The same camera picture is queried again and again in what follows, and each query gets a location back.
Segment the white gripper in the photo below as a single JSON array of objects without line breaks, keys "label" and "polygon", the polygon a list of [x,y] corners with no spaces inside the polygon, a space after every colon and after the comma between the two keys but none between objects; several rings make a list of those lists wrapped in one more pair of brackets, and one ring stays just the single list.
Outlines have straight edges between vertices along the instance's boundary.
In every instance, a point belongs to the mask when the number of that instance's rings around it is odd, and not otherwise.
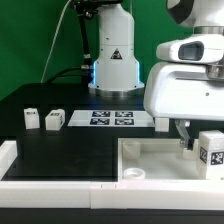
[{"label": "white gripper", "polygon": [[154,118],[176,119],[180,145],[192,150],[189,120],[224,121],[224,81],[209,79],[205,66],[160,62],[149,73],[143,106]]}]

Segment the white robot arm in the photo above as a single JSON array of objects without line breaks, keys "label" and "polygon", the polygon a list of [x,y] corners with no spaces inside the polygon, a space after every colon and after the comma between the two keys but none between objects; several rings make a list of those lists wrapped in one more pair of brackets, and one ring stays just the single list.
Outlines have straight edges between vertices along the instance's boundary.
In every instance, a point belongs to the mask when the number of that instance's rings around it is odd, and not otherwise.
[{"label": "white robot arm", "polygon": [[100,53],[92,93],[124,96],[143,90],[144,109],[171,118],[185,145],[189,120],[224,121],[224,0],[166,0],[166,10],[193,34],[160,44],[146,83],[134,57],[134,20],[113,0],[99,0]]}]

